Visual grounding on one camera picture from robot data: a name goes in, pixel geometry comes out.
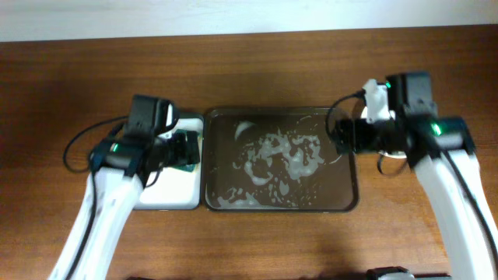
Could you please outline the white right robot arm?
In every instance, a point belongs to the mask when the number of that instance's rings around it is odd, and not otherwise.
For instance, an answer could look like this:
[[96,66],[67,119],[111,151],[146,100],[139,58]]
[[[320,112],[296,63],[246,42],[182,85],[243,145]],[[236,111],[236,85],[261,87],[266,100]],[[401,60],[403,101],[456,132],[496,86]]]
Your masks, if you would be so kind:
[[423,187],[454,279],[497,277],[497,227],[484,195],[475,145],[460,117],[336,121],[338,152],[404,152]]

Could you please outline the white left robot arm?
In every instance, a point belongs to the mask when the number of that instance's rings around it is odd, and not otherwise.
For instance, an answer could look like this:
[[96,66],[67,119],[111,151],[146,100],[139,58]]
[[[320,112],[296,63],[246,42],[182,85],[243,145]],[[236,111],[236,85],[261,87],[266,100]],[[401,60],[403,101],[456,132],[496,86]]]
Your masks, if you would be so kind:
[[200,203],[202,134],[106,137],[91,152],[85,195],[52,279],[104,279],[134,210],[192,210]]

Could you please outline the green and yellow sponge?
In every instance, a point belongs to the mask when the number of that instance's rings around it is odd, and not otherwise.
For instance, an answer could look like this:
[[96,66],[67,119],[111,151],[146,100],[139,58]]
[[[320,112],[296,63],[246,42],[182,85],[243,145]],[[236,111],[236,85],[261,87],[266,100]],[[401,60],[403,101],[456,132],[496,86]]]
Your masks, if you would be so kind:
[[175,150],[177,164],[174,168],[191,173],[201,161],[198,132],[179,130],[174,136],[178,137]]

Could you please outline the pale green plate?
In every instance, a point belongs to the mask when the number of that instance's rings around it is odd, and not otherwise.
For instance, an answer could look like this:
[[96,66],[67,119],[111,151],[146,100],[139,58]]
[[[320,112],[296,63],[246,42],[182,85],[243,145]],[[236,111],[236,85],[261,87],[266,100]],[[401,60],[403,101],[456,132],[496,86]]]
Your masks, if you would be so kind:
[[[367,107],[364,107],[361,111],[360,117],[366,119],[367,117]],[[380,151],[380,154],[392,159],[406,159],[406,154],[404,152],[385,152]]]

